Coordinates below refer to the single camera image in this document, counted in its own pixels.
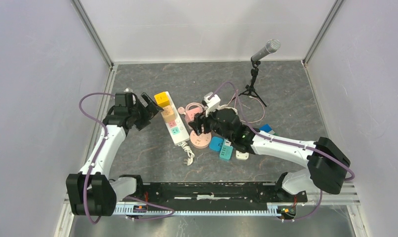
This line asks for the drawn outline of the pink cube plug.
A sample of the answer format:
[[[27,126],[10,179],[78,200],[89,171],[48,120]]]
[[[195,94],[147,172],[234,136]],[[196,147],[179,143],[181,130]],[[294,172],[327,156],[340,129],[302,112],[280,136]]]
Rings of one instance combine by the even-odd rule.
[[[196,107],[186,111],[185,120],[187,123],[194,120],[196,114],[202,113],[202,108]]]

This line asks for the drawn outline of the round pink socket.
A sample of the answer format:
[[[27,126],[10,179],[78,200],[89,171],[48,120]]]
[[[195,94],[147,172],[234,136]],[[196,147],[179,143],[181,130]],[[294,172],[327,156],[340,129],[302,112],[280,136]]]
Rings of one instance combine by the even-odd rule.
[[[190,133],[190,141],[195,148],[204,149],[207,148],[211,142],[211,133],[202,133],[197,135],[194,131]]]

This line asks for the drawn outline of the blue plug adapter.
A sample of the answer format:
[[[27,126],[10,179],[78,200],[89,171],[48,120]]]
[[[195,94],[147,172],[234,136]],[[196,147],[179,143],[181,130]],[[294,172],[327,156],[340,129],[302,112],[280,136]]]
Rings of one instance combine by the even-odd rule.
[[[210,141],[208,147],[210,150],[219,153],[222,150],[223,144],[224,144],[224,139],[217,137],[217,136],[213,136],[211,138],[211,141]]]

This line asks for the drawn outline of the white power strip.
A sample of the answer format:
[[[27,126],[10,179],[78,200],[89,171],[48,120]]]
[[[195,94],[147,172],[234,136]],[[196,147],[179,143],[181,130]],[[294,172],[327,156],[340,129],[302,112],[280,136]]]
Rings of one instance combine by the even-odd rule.
[[[171,123],[165,123],[166,128],[169,132],[169,135],[174,143],[175,146],[181,145],[183,142],[187,142],[190,138],[190,135],[181,119],[177,108],[175,107],[172,98],[167,91],[167,94],[170,98],[170,105],[172,106],[174,113],[176,114],[176,120],[172,121]]]

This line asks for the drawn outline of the teal power strip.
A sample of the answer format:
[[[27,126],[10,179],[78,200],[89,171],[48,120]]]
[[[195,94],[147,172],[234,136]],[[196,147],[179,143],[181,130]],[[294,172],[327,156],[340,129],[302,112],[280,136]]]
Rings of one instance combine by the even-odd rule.
[[[233,152],[233,146],[230,141],[224,139],[224,142],[221,146],[221,151],[219,154],[219,158],[224,161],[230,161]]]

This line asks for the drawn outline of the white plug adapter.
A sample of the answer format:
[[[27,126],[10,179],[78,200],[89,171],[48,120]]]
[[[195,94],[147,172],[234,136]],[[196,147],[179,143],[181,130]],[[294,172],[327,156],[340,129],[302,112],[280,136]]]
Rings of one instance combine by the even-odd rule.
[[[242,153],[240,151],[236,151],[236,159],[247,160],[248,158],[249,158],[249,153]]]

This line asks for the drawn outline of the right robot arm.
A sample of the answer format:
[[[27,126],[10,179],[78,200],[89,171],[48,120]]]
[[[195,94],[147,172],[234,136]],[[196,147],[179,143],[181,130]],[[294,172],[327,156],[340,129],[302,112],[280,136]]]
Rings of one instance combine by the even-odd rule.
[[[233,109],[196,114],[189,126],[197,135],[215,132],[242,153],[273,156],[302,166],[302,170],[279,178],[275,196],[280,201],[313,189],[338,195],[343,184],[355,176],[350,170],[350,160],[326,137],[299,141],[269,134],[241,122]]]

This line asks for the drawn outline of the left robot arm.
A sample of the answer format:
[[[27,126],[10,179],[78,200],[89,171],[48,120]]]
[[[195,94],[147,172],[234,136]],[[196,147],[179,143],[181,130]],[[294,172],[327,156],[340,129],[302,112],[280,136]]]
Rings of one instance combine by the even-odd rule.
[[[132,92],[118,92],[112,97],[115,104],[103,120],[89,116],[101,125],[100,137],[84,166],[66,179],[71,211],[76,216],[111,216],[122,199],[139,201],[145,196],[140,175],[121,175],[110,182],[110,170],[129,130],[142,130],[163,109],[146,93],[141,94],[145,105]]]

